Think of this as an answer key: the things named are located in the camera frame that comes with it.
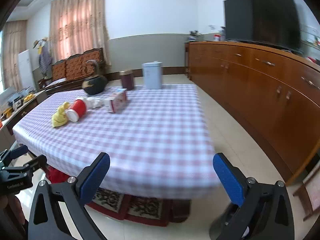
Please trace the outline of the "person's left hand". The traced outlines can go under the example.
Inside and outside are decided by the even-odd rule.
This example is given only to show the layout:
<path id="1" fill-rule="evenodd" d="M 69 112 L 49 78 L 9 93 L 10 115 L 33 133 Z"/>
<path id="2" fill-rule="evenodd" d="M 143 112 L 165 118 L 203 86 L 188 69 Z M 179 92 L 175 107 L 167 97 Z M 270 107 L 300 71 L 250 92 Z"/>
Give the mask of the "person's left hand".
<path id="1" fill-rule="evenodd" d="M 18 222 L 21 225 L 25 224 L 25 216 L 22 210 L 21 202 L 19 199 L 14 195 L 10 194 L 7 196 L 1 196 L 0 198 L 0 209 L 3 210 L 9 206 L 13 211 L 14 215 L 16 216 Z"/>

